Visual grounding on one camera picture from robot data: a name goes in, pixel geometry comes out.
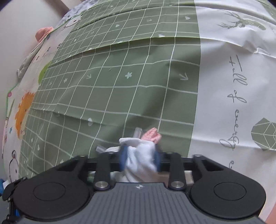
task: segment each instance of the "orange animal print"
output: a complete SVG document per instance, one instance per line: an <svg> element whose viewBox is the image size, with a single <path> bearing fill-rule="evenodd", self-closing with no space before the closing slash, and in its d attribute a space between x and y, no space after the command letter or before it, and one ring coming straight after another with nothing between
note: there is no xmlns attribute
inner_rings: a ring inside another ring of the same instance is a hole
<svg viewBox="0 0 276 224"><path fill-rule="evenodd" d="M18 112L15 115L15 127L17 130L17 135L19 139L22 139L24 135L24 129L28 117L28 113L30 111L31 104L33 102L35 94L34 93L26 93L22 97L22 101L18 106Z"/></svg>

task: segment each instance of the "pink object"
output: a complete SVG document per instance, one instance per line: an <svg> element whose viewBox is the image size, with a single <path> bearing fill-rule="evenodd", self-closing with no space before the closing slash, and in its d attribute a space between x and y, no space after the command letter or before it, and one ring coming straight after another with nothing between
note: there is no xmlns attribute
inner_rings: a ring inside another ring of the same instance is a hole
<svg viewBox="0 0 276 224"><path fill-rule="evenodd" d="M53 27L45 27L45 28L39 29L35 34L36 40L38 42L42 41L44 37L46 37L47 34L50 33L53 29L54 29Z"/></svg>
<svg viewBox="0 0 276 224"><path fill-rule="evenodd" d="M157 132L157 129L155 127L153 127L152 129L148 130L142 136L141 139L146 140L146 141L152 141L156 144L160 141L161 138L162 138L162 136Z"/></svg>

